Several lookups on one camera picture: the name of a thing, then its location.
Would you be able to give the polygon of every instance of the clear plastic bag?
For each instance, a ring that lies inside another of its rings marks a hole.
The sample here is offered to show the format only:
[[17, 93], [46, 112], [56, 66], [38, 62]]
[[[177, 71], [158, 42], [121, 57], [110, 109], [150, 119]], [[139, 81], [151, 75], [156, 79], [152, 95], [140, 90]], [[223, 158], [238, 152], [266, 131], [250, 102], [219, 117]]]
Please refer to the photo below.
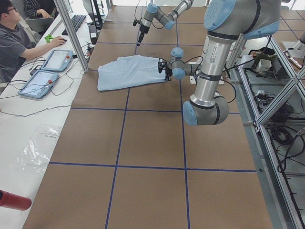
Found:
[[14, 170], [43, 175], [61, 134], [61, 129], [62, 127], [59, 126], [40, 124], [16, 158]]

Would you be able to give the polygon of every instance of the black hair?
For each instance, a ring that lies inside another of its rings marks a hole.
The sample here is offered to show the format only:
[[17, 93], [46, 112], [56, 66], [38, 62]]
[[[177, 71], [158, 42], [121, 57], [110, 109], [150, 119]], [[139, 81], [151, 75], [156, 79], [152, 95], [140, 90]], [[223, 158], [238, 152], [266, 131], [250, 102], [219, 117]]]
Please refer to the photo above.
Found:
[[0, 0], [0, 20], [1, 14], [6, 13], [9, 7], [14, 7], [11, 0]]

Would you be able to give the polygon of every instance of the light blue tablet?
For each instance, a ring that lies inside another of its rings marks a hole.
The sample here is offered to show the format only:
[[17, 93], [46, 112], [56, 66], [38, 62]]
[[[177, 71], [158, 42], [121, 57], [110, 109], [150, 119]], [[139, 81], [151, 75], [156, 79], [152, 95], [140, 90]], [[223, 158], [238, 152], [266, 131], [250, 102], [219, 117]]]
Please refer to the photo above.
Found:
[[18, 94], [35, 99], [41, 99], [57, 82], [58, 76], [58, 73], [37, 70], [18, 91]]
[[40, 69], [61, 73], [69, 66], [72, 59], [73, 51], [54, 49]]

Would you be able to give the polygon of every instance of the tablet device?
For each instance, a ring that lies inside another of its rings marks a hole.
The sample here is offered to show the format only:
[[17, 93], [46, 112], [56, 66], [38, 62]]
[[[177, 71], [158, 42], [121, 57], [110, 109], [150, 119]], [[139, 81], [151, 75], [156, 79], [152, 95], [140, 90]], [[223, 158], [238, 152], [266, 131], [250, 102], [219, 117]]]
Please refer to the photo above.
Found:
[[54, 49], [40, 69], [61, 73], [69, 66], [72, 59], [73, 51]]
[[35, 19], [26, 19], [26, 23], [29, 27], [36, 32], [45, 32], [49, 26], [53, 23], [53, 18], [35, 18]]
[[34, 75], [18, 91], [19, 95], [41, 99], [58, 80], [58, 73], [37, 70]]

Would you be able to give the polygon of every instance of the man's hand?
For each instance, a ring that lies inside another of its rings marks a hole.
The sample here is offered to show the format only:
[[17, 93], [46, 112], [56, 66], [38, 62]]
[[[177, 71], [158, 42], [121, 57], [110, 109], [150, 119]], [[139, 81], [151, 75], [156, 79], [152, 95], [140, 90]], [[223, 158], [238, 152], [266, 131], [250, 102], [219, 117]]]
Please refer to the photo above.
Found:
[[51, 15], [49, 15], [44, 9], [37, 10], [37, 15], [41, 15], [41, 14], [42, 14], [43, 18], [50, 18], [51, 17]]
[[63, 37], [55, 37], [51, 42], [50, 45], [52, 48], [55, 48], [59, 45], [62, 45], [66, 42], [66, 40]]

